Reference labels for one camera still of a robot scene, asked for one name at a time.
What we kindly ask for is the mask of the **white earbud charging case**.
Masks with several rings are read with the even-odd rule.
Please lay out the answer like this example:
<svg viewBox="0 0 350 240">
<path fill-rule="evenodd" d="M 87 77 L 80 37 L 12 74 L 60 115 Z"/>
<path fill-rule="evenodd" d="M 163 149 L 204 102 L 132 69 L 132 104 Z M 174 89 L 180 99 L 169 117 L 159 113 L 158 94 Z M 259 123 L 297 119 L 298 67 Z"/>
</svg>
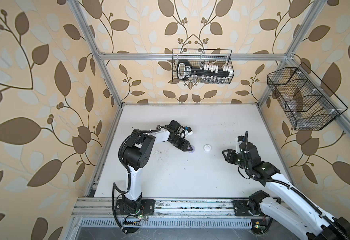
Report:
<svg viewBox="0 0 350 240">
<path fill-rule="evenodd" d="M 209 144 L 204 145 L 204 151 L 205 152 L 210 152 L 212 150 L 212 146 Z"/>
</svg>

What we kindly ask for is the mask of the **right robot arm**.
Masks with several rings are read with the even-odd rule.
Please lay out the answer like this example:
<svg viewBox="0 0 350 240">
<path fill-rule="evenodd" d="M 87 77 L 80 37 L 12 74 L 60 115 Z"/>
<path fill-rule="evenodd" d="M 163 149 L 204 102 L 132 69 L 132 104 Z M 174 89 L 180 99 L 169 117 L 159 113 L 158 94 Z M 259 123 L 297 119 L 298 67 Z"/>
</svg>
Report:
<svg viewBox="0 0 350 240">
<path fill-rule="evenodd" d="M 248 135 L 239 136 L 236 148 L 224 150 L 222 154 L 227 163 L 245 171 L 243 178 L 260 183 L 287 204 L 284 207 L 259 190 L 249 196 L 247 203 L 233 201 L 236 212 L 254 217 L 268 216 L 300 240 L 350 240 L 350 222 L 323 210 L 290 183 L 278 168 L 262 161 Z"/>
</svg>

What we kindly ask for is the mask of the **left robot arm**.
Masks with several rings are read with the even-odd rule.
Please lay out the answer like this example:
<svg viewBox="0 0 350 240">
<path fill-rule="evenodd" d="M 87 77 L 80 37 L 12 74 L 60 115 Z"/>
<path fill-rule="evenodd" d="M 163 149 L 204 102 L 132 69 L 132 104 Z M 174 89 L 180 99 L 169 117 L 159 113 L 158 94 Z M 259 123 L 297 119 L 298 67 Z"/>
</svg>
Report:
<svg viewBox="0 0 350 240">
<path fill-rule="evenodd" d="M 153 130 L 135 129 L 124 139 L 118 149 L 118 160 L 127 171 L 126 189 L 121 190 L 113 183 L 113 192 L 122 197 L 121 210 L 127 214 L 143 211 L 142 169 L 147 165 L 154 145 L 168 142 L 182 152 L 192 152 L 194 148 L 186 139 L 192 134 L 191 127 L 172 120 L 168 125 L 158 125 Z"/>
</svg>

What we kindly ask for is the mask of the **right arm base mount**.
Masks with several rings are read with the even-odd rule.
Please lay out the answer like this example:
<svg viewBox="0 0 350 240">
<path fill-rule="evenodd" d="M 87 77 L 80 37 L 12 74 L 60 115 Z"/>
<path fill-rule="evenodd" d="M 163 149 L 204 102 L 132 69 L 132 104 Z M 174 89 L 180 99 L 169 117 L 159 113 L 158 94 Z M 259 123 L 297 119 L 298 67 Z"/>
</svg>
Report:
<svg viewBox="0 0 350 240">
<path fill-rule="evenodd" d="M 236 217 L 265 217 L 261 210 L 262 200 L 233 200 L 233 209 Z"/>
</svg>

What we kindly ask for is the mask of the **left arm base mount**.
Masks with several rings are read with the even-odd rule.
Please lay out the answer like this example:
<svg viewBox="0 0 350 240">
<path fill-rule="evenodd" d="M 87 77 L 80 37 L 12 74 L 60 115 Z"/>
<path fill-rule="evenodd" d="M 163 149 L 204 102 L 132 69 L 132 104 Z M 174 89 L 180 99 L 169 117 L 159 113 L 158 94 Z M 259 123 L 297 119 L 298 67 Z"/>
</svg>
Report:
<svg viewBox="0 0 350 240">
<path fill-rule="evenodd" d="M 121 215 L 152 215 L 156 201 L 153 199 L 132 201 L 127 198 L 117 200 L 116 211 Z"/>
</svg>

